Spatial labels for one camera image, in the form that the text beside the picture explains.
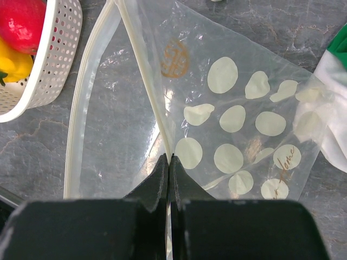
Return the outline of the clear dotted zip bag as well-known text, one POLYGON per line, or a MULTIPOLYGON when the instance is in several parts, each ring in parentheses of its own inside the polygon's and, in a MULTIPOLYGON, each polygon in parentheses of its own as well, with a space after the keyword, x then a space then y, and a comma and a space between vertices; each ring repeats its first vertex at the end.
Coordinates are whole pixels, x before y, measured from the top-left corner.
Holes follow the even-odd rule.
MULTIPOLYGON (((184 258, 328 259, 298 203, 320 151, 293 130, 311 76, 178 1, 107 1, 76 81, 64 197, 125 207, 135 233, 125 197, 175 155, 215 198, 183 201, 184 258)), ((166 259, 171 239, 168 199, 166 259)))

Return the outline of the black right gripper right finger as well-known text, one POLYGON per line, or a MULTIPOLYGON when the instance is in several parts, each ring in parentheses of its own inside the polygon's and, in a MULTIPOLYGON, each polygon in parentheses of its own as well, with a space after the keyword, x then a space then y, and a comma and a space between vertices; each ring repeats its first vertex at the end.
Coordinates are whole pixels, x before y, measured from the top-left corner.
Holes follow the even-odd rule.
POLYGON ((185 171, 181 161, 175 155, 169 166, 169 199, 171 209, 172 257, 183 259, 184 228, 180 217, 184 200, 215 200, 185 171))

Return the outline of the yellow bell pepper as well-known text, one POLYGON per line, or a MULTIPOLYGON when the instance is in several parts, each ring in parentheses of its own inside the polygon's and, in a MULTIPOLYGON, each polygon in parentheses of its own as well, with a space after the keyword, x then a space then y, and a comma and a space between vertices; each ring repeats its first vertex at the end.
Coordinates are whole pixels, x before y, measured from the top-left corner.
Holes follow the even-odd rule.
POLYGON ((27 78, 34 65, 29 54, 21 53, 1 38, 1 86, 27 78))

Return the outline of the red apple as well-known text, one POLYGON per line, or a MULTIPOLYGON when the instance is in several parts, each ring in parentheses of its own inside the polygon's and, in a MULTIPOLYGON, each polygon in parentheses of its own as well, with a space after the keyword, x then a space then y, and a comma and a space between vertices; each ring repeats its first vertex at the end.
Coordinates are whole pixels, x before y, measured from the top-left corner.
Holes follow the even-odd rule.
POLYGON ((46 7, 42 0, 1 1, 1 38, 21 53, 36 55, 46 7))

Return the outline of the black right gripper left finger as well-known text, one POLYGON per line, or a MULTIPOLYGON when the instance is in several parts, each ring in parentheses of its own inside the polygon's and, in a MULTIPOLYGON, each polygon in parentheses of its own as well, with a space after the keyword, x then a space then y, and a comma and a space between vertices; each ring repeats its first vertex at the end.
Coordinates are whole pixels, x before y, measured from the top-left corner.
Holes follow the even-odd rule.
POLYGON ((151 174, 125 198, 137 203, 132 259, 166 259, 169 164, 159 157, 151 174))

